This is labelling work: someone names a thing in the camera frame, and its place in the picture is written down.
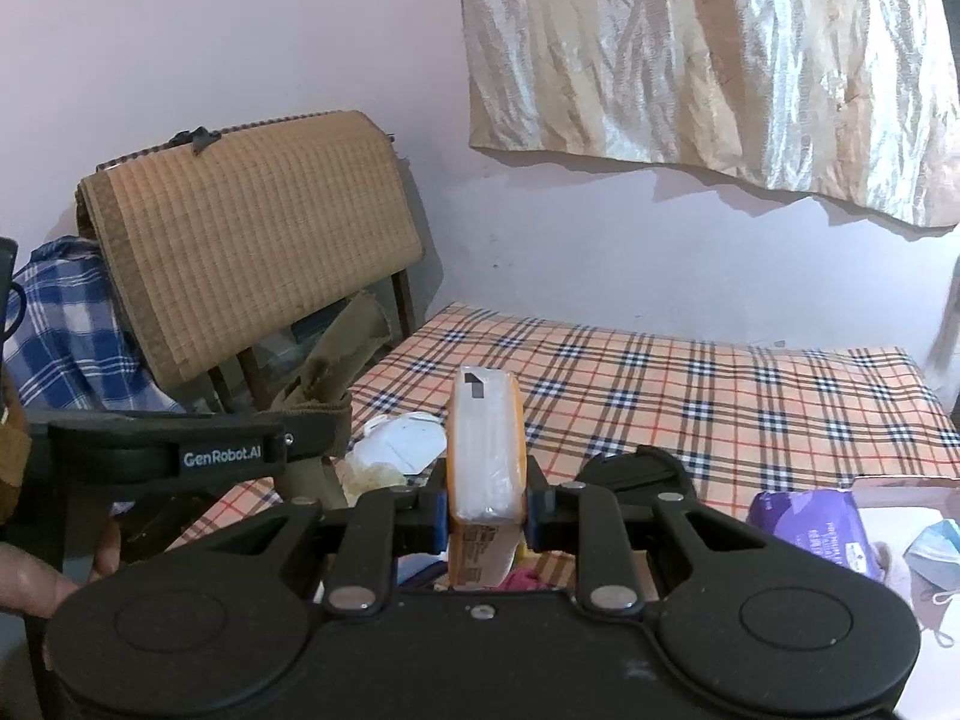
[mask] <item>pink wall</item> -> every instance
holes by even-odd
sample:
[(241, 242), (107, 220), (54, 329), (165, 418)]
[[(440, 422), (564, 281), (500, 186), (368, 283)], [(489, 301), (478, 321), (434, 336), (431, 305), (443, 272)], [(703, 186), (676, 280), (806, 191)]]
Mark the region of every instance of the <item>pink wall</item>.
[(451, 300), (788, 346), (899, 344), (952, 401), (957, 233), (920, 237), (718, 176), (467, 148), (459, 0), (0, 0), (0, 231), (68, 230), (77, 179), (174, 132), (360, 108), (397, 134)]

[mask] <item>plaid bedsheet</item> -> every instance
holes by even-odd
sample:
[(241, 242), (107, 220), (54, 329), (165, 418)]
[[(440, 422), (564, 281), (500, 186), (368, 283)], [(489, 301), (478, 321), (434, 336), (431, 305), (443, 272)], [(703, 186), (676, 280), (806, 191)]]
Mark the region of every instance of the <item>plaid bedsheet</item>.
[[(354, 427), (378, 413), (445, 415), (460, 365), (517, 375), (530, 454), (552, 483), (596, 454), (656, 445), (680, 457), (701, 500), (745, 517), (760, 490), (837, 487), (863, 474), (960, 476), (960, 435), (898, 348), (723, 346), (461, 304), (357, 382)], [(265, 482), (237, 485), (185, 537), (275, 501)], [(541, 576), (564, 584), (568, 570), (541, 564)]]

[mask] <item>finger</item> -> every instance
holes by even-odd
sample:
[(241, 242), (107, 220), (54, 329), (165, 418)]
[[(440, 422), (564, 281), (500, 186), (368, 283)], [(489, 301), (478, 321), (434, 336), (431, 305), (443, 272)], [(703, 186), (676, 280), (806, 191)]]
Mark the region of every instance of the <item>finger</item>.
[(49, 617), (77, 586), (33, 555), (0, 544), (0, 607)]
[(100, 536), (97, 551), (93, 557), (88, 581), (103, 579), (115, 574), (120, 567), (120, 526), (116, 520), (109, 519), (104, 533)]

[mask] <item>olive green cloth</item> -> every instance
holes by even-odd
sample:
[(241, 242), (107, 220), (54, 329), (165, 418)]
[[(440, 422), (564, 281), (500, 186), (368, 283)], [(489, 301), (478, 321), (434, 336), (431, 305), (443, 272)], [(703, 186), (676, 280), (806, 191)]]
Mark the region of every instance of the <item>olive green cloth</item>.
[[(347, 452), (350, 423), (349, 386), (373, 354), (390, 343), (390, 325), (380, 304), (368, 292), (359, 292), (320, 336), (293, 380), (274, 400), (271, 410), (327, 410), (339, 413), (332, 457)], [(341, 509), (347, 499), (336, 472), (325, 458), (306, 458), (288, 464), (285, 474), (274, 480), (284, 500), (312, 498), (325, 509)]]

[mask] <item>blue checkered cloth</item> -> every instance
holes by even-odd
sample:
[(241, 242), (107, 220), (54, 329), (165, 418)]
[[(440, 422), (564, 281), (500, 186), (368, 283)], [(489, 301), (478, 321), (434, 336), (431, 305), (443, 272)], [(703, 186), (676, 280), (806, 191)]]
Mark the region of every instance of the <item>blue checkered cloth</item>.
[[(65, 236), (44, 244), (13, 280), (27, 295), (27, 314), (4, 347), (4, 365), (24, 406), (184, 410), (155, 384), (120, 325), (97, 242)], [(11, 295), (8, 324), (18, 300)]]

